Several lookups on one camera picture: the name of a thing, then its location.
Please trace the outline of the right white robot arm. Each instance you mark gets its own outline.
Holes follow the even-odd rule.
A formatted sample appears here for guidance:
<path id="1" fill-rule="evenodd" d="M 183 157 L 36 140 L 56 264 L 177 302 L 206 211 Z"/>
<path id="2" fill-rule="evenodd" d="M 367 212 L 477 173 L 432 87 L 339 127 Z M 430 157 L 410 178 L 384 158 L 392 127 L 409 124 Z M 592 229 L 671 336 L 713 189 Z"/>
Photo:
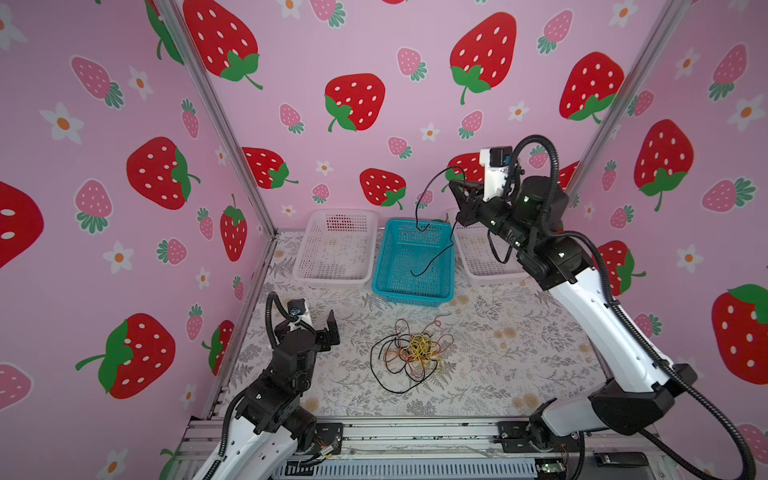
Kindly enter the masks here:
<path id="1" fill-rule="evenodd" d="M 632 321 L 620 320 L 622 307 L 607 298 L 609 275 L 575 239 L 556 231 L 569 203 L 559 185 L 529 177 L 509 200 L 486 197 L 481 182 L 452 180 L 449 188 L 459 224 L 480 224 L 514 249 L 523 270 L 577 320 L 610 369 L 595 390 L 538 407 L 529 418 L 531 444 L 547 451 L 578 432 L 633 435 L 661 419 L 684 389 L 661 368 L 669 358 Z"/>

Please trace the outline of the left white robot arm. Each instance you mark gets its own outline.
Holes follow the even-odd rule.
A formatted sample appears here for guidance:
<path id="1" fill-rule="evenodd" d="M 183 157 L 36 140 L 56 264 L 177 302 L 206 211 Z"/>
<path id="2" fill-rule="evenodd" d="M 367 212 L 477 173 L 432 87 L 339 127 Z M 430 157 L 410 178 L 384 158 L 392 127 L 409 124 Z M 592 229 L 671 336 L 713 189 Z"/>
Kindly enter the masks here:
<path id="1" fill-rule="evenodd" d="M 300 405 L 317 355 L 340 344 L 334 314 L 316 328 L 304 299 L 284 305 L 274 291 L 264 313 L 271 360 L 228 405 L 219 446 L 197 479 L 269 479 L 282 466 L 306 472 L 340 452 L 343 425 L 318 424 Z"/>

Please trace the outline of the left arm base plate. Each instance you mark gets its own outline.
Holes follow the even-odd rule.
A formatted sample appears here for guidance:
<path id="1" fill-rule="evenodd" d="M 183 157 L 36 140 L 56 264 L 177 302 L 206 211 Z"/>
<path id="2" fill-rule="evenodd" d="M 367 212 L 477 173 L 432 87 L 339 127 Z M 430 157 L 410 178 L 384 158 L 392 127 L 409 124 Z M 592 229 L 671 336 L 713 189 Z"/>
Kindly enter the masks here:
<path id="1" fill-rule="evenodd" d="M 306 433 L 298 441 L 298 447 L 292 458 L 304 459 L 341 453 L 344 424 L 340 422 L 320 422 L 311 433 Z"/>

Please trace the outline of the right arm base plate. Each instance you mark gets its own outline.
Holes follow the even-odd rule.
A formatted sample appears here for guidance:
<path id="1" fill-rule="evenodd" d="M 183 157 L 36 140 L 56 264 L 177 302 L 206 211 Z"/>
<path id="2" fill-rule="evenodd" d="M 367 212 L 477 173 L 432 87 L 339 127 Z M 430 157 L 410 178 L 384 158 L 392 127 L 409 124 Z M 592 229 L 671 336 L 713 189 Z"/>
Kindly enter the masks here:
<path id="1" fill-rule="evenodd" d="M 568 447 L 570 436 L 556 436 L 541 423 L 528 421 L 502 421 L 497 424 L 497 435 L 492 442 L 505 453 L 549 453 Z"/>

